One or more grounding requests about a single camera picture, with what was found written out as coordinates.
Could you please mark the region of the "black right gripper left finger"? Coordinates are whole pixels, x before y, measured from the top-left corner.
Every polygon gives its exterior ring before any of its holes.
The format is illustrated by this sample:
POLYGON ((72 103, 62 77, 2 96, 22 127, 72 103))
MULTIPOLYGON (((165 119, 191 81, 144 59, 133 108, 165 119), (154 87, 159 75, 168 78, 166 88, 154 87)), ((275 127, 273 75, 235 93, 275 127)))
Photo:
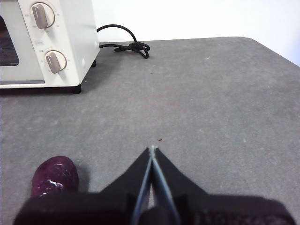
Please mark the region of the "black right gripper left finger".
POLYGON ((115 181, 98 193, 54 193, 27 200, 15 225, 131 225, 147 209, 150 150, 146 148, 115 181))

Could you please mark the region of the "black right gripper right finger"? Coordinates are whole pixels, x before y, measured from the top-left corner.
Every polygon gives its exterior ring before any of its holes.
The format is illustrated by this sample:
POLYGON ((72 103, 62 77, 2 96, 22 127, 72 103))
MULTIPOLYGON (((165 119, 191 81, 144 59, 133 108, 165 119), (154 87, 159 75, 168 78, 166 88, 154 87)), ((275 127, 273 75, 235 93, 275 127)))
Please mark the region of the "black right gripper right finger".
POLYGON ((152 148, 157 203, 179 225, 293 225, 279 201, 261 196, 209 194, 185 176, 159 148, 152 148))

